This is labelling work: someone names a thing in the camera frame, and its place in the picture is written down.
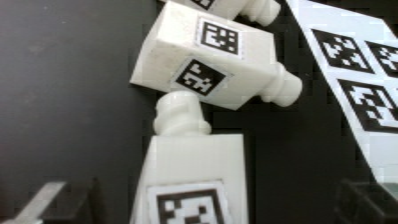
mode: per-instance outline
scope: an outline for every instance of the qr-like code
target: qr-like code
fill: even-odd
[[[208,96],[226,77],[203,62],[192,59],[178,74],[176,83],[197,94]]]
[[[215,3],[215,0],[192,0],[194,3],[208,10],[213,3]]]
[[[388,75],[398,78],[398,48],[366,42]]]
[[[398,107],[384,86],[340,80],[366,131],[398,133]]]
[[[240,55],[238,31],[204,20],[201,29],[201,44],[220,51]]]
[[[352,37],[313,30],[329,65],[373,73],[361,49]]]
[[[217,190],[158,195],[160,224],[224,224]]]

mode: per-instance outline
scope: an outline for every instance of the white paper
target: white paper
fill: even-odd
[[[379,182],[398,182],[398,40],[384,21],[288,0]]]

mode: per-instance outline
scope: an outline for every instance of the white bottle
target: white bottle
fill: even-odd
[[[233,110],[254,95],[288,106],[300,79],[276,61],[274,35],[167,2],[144,41],[132,83],[164,92],[190,90]]]
[[[189,91],[164,96],[157,110],[158,136],[151,139],[130,224],[247,224],[242,135],[210,135],[197,96]]]
[[[206,11],[226,19],[235,19],[238,14],[247,16],[252,22],[268,26],[279,11],[281,5],[276,0],[173,0],[192,8]]]

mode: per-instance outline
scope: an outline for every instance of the plastic object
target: plastic object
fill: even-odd
[[[210,135],[196,94],[169,93],[135,196],[132,224],[247,224],[244,140]]]
[[[274,35],[173,1],[144,41],[132,83],[164,92],[190,90],[229,109],[254,95],[288,106],[302,90],[276,61]]]
[[[238,14],[247,16],[252,22],[268,26],[279,11],[281,5],[276,0],[173,0],[192,8],[206,11],[226,19],[235,19]]]
[[[103,224],[103,208],[98,181],[50,182],[16,218],[2,224]]]
[[[377,183],[343,181],[338,192],[334,223],[398,223],[398,201],[389,191]]]

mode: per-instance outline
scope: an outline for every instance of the bottle cap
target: bottle cap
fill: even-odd
[[[302,80],[286,71],[281,90],[279,90],[279,93],[276,94],[276,98],[272,99],[272,102],[281,107],[290,106],[300,96],[300,92],[302,92]]]
[[[155,132],[158,135],[206,135],[212,127],[203,119],[197,96],[189,91],[174,91],[158,100]]]
[[[276,0],[252,0],[249,1],[242,15],[249,17],[249,20],[258,22],[261,26],[268,26],[281,11],[281,5]]]

